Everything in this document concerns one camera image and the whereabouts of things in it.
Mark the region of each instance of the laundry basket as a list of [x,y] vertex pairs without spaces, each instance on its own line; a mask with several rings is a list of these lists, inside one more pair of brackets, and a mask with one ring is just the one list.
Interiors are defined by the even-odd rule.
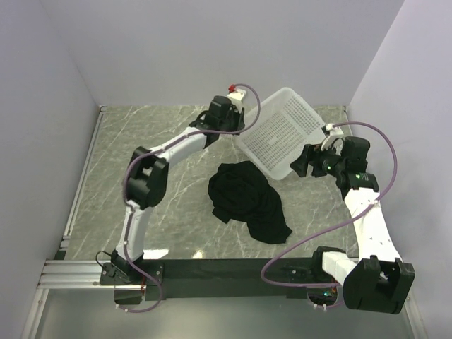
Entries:
[[[245,115],[245,124],[256,117],[257,107]],[[248,131],[236,137],[237,146],[264,173],[275,180],[286,177],[290,163],[305,144],[320,143],[325,135],[322,118],[291,88],[281,88],[261,104],[261,116]]]

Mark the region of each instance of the white wall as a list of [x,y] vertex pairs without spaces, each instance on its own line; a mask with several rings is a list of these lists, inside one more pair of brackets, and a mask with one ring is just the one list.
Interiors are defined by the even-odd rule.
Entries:
[[348,105],[403,0],[41,2],[99,104],[205,104],[245,82]]
[[[383,201],[391,236],[414,264],[415,296],[430,338],[452,338],[452,1],[406,0],[350,105],[352,119],[379,126],[400,172]],[[390,155],[365,130],[381,185]]]
[[58,249],[98,108],[38,0],[0,0],[0,337]]

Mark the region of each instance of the marble floor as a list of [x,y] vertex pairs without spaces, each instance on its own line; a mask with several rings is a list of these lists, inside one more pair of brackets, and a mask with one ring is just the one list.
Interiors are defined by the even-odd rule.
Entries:
[[[315,107],[326,123],[346,121],[344,107]],[[79,207],[73,218],[68,260],[93,260],[99,250],[111,252],[124,222],[121,181],[133,150],[150,148],[183,131],[203,106],[106,107],[90,156]],[[212,215],[208,179],[223,162],[247,160],[223,136],[204,151],[183,160],[169,173],[167,194],[150,219],[147,249],[165,258],[268,258],[288,244],[350,217],[332,177],[299,178],[294,172],[281,181],[269,179],[282,199],[287,225],[294,231],[287,244],[270,245],[252,239],[243,222],[227,225]],[[311,256],[317,246],[335,246],[357,256],[352,226],[314,239],[287,256]]]

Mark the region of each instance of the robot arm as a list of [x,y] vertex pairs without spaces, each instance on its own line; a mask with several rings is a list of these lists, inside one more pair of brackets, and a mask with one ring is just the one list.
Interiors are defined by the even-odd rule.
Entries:
[[[340,129],[331,125],[326,132],[329,136],[322,144],[305,145],[291,168],[305,177],[311,165],[312,176],[329,174],[336,178],[345,205],[356,218],[359,261],[356,264],[339,249],[319,248],[321,269],[343,286],[348,308],[398,313],[415,272],[410,263],[402,262],[391,241],[381,212],[379,185],[375,176],[366,172],[370,143],[358,137],[342,139]],[[339,138],[342,142],[335,147]]]
[[[236,89],[227,96],[215,96],[209,109],[202,112],[181,134],[150,150],[138,147],[134,151],[131,162],[142,154],[162,150],[157,155],[151,155],[139,161],[127,179],[126,217],[121,239],[112,254],[119,265],[122,263],[122,266],[126,267],[124,238],[130,215],[133,215],[133,217],[126,246],[130,259],[135,262],[143,257],[144,236],[148,229],[149,219],[153,208],[165,196],[169,170],[183,159],[203,150],[219,138],[219,135],[214,133],[191,134],[205,130],[241,131],[244,128],[242,99],[245,95],[246,91]],[[175,144],[175,141],[182,136],[189,137]]]

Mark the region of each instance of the black cloth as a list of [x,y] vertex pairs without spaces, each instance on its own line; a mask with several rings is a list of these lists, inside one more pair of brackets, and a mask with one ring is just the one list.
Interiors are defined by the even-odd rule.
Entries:
[[246,222],[251,237],[260,242],[284,244],[292,233],[279,194],[250,161],[221,164],[210,178],[208,194],[214,216],[224,223]]

